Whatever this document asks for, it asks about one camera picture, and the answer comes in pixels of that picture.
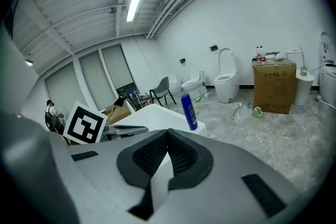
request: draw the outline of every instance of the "white toilet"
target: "white toilet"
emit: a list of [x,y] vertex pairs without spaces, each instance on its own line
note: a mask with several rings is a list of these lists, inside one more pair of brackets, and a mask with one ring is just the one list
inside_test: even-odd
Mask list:
[[182,84],[182,89],[189,93],[191,99],[196,99],[206,93],[204,70],[191,70],[190,80]]
[[314,76],[307,72],[307,76],[301,75],[301,67],[304,66],[304,52],[293,50],[286,52],[286,58],[296,64],[296,92],[293,104],[305,106],[309,95],[310,88],[314,81]]
[[215,78],[215,88],[218,98],[223,103],[230,103],[239,92],[239,78],[235,55],[229,48],[224,48],[218,54],[219,75]]
[[320,95],[326,103],[336,106],[336,50],[326,32],[320,41]]
[[169,75],[169,90],[172,95],[177,95],[182,91],[181,79],[175,74]]

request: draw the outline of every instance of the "gray chair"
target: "gray chair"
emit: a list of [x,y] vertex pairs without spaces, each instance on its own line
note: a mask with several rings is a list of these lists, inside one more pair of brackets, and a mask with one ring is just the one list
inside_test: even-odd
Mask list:
[[175,102],[175,100],[174,100],[174,98],[173,98],[173,96],[172,96],[172,94],[170,93],[170,90],[169,90],[169,79],[168,79],[168,77],[163,78],[160,81],[159,86],[157,86],[155,89],[149,90],[149,93],[151,95],[152,102],[154,103],[153,96],[152,96],[152,93],[153,93],[155,98],[159,102],[160,106],[163,106],[160,102],[160,98],[162,98],[162,97],[164,97],[164,100],[166,101],[166,104],[167,104],[167,98],[166,98],[167,93],[170,94],[171,98],[173,99],[174,103],[176,104],[176,102]]

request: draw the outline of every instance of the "floor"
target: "floor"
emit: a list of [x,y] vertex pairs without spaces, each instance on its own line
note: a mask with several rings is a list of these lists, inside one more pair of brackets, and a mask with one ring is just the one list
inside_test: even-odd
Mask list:
[[[219,137],[251,152],[283,174],[301,192],[323,182],[333,163],[336,146],[336,110],[315,100],[317,91],[311,91],[307,105],[291,106],[288,115],[264,113],[261,119],[251,116],[253,90],[240,89],[237,98],[229,104],[221,103],[215,89],[209,89],[209,98],[194,102],[197,119],[206,124],[208,136]],[[180,97],[175,105],[167,96],[169,109],[183,113]],[[241,102],[243,107],[231,118]]]

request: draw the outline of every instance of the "bottle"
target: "bottle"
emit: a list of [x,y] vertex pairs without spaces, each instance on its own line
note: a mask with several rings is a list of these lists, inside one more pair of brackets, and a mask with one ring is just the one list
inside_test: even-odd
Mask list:
[[190,130],[195,130],[198,127],[197,118],[194,111],[193,104],[191,102],[189,94],[185,94],[181,97],[181,103],[184,111],[185,118],[189,125]]
[[266,57],[265,57],[265,52],[264,50],[262,49],[262,46],[260,46],[260,61],[261,62],[265,62],[266,61]]
[[257,47],[257,61],[260,61],[260,49]]

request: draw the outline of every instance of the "frosted window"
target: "frosted window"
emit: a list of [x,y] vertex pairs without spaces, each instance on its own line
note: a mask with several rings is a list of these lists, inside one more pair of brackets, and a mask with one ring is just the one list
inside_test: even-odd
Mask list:
[[83,74],[99,110],[113,105],[116,96],[107,80],[99,53],[95,52],[80,59]]
[[67,118],[75,102],[87,105],[80,90],[74,65],[70,64],[46,79],[50,99],[55,109]]
[[116,89],[133,82],[130,70],[120,46],[111,47],[102,51],[104,60]]

